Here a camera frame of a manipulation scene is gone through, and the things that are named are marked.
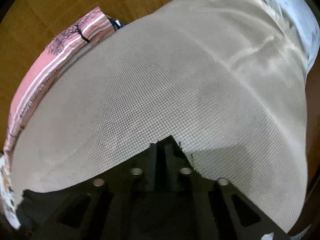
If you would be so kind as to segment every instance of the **metal bolt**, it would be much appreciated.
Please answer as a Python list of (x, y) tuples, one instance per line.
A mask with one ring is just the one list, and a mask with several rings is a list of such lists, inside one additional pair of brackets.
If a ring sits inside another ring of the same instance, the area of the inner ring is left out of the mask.
[(92, 183), (93, 183), (93, 185), (95, 185), (97, 187), (101, 187), (104, 185), (104, 180), (103, 179), (94, 179)]
[(132, 169), (131, 169), (131, 174), (132, 174), (132, 175), (138, 176), (138, 175), (141, 175), (142, 173), (143, 173), (143, 171), (142, 171), (142, 169), (140, 169), (140, 168), (132, 168)]
[(182, 168), (182, 169), (180, 169), (180, 173), (182, 174), (182, 175), (188, 175), (188, 174), (190, 174), (192, 172), (192, 169), (190, 169), (190, 168)]
[(229, 182), (225, 178), (218, 179), (218, 183), (220, 186), (226, 186), (229, 184)]

